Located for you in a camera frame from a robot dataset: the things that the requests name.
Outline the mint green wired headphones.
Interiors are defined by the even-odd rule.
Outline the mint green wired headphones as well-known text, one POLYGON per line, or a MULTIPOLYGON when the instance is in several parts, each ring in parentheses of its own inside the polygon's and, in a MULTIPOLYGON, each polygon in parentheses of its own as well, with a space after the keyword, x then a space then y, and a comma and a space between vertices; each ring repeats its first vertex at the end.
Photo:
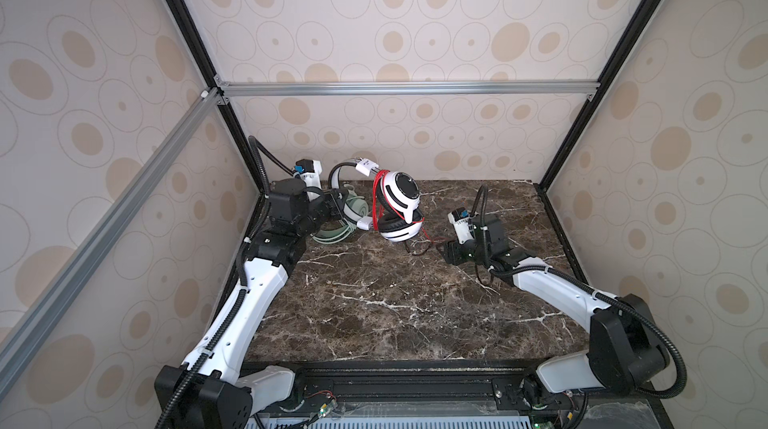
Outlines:
POLYGON ((343 214, 340 227, 331 230, 320 230, 312 236, 312 239, 322 245, 333 245, 343 242, 357 229, 357 222, 370 215, 367 201, 358 195, 352 184, 345 184, 347 196, 344 199, 343 214))

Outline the white black red-cabled headphones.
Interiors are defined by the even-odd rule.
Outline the white black red-cabled headphones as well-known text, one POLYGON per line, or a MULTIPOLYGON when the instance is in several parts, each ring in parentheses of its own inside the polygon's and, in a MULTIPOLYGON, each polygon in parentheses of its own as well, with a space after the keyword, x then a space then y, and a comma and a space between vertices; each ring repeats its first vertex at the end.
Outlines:
POLYGON ((392 243, 402 243, 406 252, 414 257, 425 255, 435 241, 427 240, 427 246, 420 252, 408 241, 426 233, 423 230, 424 215, 419 209, 421 192, 415 180, 402 171, 389 171, 369 159, 357 158, 335 165, 328 176, 329 186, 342 191, 341 219, 344 216, 344 199, 347 190, 340 182, 341 170, 350 167, 373 179, 372 201, 367 202, 370 215, 357 222, 357 230, 373 231, 392 243))

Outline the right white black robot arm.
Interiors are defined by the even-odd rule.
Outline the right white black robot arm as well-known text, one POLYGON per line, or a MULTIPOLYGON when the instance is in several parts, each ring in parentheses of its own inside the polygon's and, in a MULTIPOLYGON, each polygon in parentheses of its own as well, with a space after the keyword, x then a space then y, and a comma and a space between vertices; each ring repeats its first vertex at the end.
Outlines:
POLYGON ((546 394, 567 391, 637 392, 657 399, 682 394, 688 382, 683 356, 643 298, 595 289, 512 245, 502 222, 488 214, 487 202, 488 189, 481 186, 471 208, 449 214, 456 237, 441 245, 444 260, 486 269, 492 278, 558 309, 589 336, 586 349, 550 358, 524 378, 529 406, 546 394))

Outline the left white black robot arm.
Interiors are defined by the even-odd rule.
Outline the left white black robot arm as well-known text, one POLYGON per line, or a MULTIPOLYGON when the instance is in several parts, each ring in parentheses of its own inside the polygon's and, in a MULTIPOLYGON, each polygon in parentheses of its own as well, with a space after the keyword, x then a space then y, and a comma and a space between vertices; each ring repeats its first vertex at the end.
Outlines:
POLYGON ((317 163, 300 160, 287 179, 271 182, 263 161, 272 154, 248 143, 263 192, 257 223, 235 259, 238 282, 201 341, 177 367, 164 366, 154 381, 162 408, 159 428, 244 428, 263 408, 287 399, 295 374, 269 366, 242 376, 251 341, 267 309, 306 251, 307 239, 343 216, 345 191, 305 181, 317 163))

